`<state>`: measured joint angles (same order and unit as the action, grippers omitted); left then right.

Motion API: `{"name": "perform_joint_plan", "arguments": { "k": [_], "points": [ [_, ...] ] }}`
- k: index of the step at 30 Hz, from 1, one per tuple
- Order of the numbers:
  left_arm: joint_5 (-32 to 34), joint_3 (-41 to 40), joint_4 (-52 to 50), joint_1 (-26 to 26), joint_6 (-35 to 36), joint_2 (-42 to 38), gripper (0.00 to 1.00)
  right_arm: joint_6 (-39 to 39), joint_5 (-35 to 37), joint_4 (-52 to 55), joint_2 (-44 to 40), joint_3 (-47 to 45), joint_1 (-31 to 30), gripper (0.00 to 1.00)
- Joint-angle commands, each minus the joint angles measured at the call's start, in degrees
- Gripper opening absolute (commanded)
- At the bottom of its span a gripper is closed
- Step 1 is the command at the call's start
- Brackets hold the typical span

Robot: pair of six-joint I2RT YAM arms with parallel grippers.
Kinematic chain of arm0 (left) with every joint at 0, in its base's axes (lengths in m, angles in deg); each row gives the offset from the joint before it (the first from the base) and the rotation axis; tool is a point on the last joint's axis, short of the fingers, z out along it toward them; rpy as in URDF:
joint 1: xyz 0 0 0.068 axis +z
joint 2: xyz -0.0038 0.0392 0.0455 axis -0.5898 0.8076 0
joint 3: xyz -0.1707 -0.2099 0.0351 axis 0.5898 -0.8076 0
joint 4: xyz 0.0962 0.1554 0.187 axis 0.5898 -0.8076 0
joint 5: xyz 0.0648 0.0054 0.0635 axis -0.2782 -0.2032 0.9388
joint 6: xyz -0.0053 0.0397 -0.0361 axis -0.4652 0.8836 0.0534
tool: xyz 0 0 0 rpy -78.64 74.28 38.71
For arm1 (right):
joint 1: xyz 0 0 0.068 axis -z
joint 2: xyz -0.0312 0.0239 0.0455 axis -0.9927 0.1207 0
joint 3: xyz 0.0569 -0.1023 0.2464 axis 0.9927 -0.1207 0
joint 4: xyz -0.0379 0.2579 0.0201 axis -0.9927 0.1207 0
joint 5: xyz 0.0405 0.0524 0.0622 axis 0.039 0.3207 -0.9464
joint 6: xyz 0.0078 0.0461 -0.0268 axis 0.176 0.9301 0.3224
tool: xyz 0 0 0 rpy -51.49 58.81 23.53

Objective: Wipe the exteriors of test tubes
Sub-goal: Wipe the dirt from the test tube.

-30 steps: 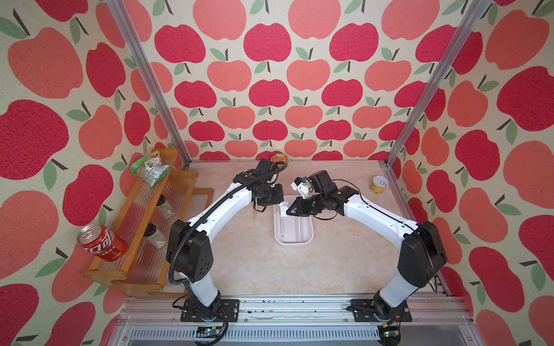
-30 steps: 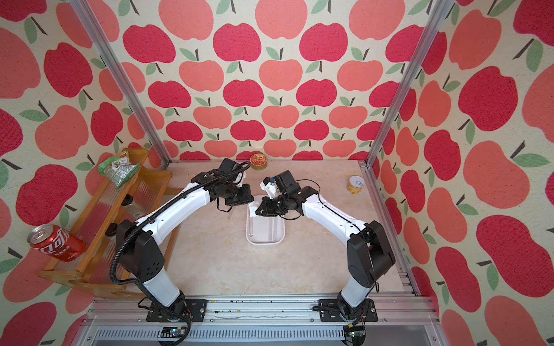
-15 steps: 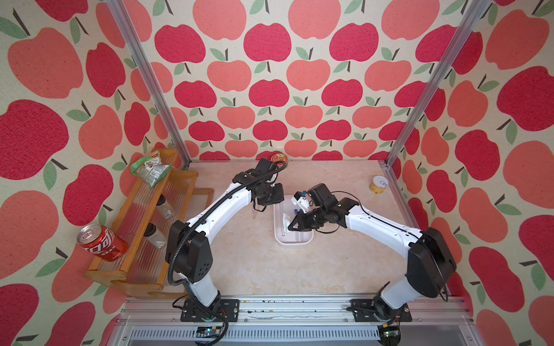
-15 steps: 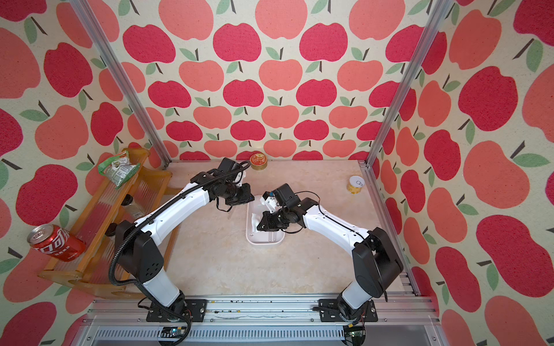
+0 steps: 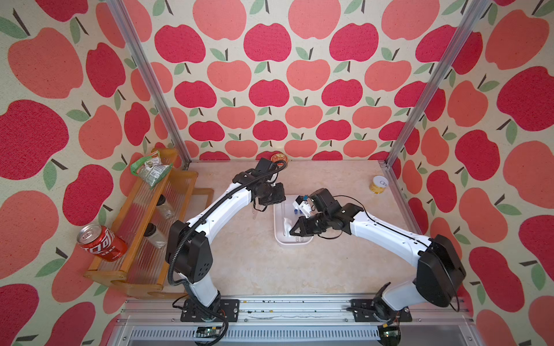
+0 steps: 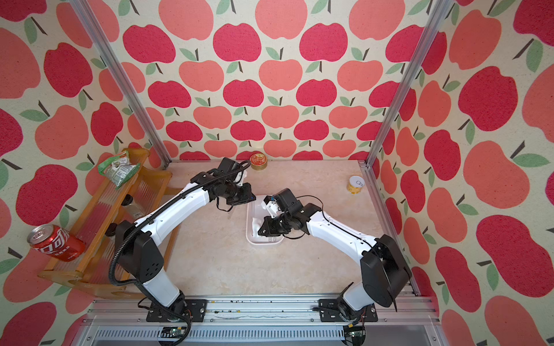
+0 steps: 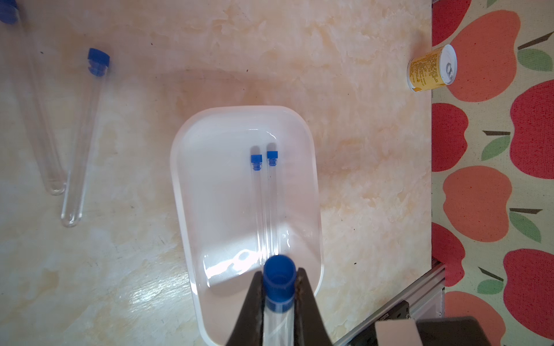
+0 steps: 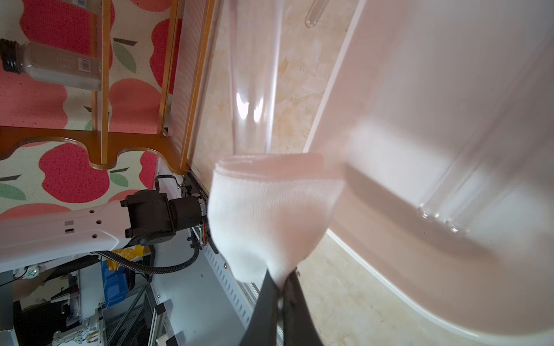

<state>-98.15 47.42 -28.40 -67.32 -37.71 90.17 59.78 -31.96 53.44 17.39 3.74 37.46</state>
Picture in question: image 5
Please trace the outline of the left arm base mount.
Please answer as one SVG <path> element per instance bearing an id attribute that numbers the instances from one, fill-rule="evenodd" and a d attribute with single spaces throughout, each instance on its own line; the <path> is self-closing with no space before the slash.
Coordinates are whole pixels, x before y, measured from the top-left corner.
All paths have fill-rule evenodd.
<path id="1" fill-rule="evenodd" d="M 222 321 L 237 322 L 240 300 L 238 299 L 219 299 L 215 306 L 206 307 L 201 303 L 196 303 L 192 298 L 188 298 L 182 308 L 181 322 L 212 322 Z"/>

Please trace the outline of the white wipe cloth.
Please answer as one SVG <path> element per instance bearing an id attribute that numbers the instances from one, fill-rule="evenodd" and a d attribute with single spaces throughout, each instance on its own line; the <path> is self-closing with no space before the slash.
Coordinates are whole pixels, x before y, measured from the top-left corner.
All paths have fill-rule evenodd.
<path id="1" fill-rule="evenodd" d="M 285 237 L 291 237 L 290 231 L 293 229 L 295 225 L 295 221 L 285 218 L 284 219 L 284 236 Z"/>

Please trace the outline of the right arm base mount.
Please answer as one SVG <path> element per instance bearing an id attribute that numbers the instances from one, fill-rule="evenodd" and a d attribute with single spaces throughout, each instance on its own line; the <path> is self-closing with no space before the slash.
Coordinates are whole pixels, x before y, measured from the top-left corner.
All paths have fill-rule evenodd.
<path id="1" fill-rule="evenodd" d="M 412 322 L 413 318 L 408 308 L 400 311 L 392 310 L 380 299 L 375 303 L 373 299 L 352 299 L 346 308 L 353 314 L 355 322 L 379 322 L 392 324 L 394 322 Z"/>

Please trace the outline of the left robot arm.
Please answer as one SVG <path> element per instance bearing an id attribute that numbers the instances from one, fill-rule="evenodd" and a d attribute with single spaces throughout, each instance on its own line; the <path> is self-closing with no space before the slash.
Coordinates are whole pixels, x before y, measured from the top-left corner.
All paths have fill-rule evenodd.
<path id="1" fill-rule="evenodd" d="M 205 210 L 186 222 L 170 226 L 165 259 L 167 282 L 185 287 L 190 299 L 216 311 L 220 292 L 209 274 L 214 262 L 211 245 L 224 226 L 244 207 L 264 212 L 285 201 L 278 174 L 287 168 L 284 160 L 260 159 L 255 168 L 236 174 L 225 192 Z"/>

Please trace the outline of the white rectangular tray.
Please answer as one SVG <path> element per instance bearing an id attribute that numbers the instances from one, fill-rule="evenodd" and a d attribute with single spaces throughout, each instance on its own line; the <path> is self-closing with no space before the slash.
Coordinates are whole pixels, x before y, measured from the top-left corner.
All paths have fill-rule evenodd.
<path id="1" fill-rule="evenodd" d="M 274 236 L 281 247 L 300 247 L 308 245 L 311 237 L 290 235 L 292 227 L 300 216 L 304 216 L 297 207 L 298 195 L 287 195 L 286 200 L 274 205 Z"/>

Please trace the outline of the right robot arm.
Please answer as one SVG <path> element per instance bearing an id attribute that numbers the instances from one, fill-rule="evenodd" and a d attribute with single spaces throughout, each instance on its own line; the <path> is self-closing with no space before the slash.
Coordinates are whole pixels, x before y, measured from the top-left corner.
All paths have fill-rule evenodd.
<path id="1" fill-rule="evenodd" d="M 294 226 L 289 227 L 289 234 L 311 237 L 328 229 L 366 239 L 416 269 L 414 279 L 398 285 L 384 285 L 373 299 L 374 311 L 400 311 L 425 302 L 448 307 L 457 297 L 466 277 L 461 259 L 447 237 L 438 235 L 432 238 L 408 232 L 376 219 L 352 203 L 301 216 Z"/>

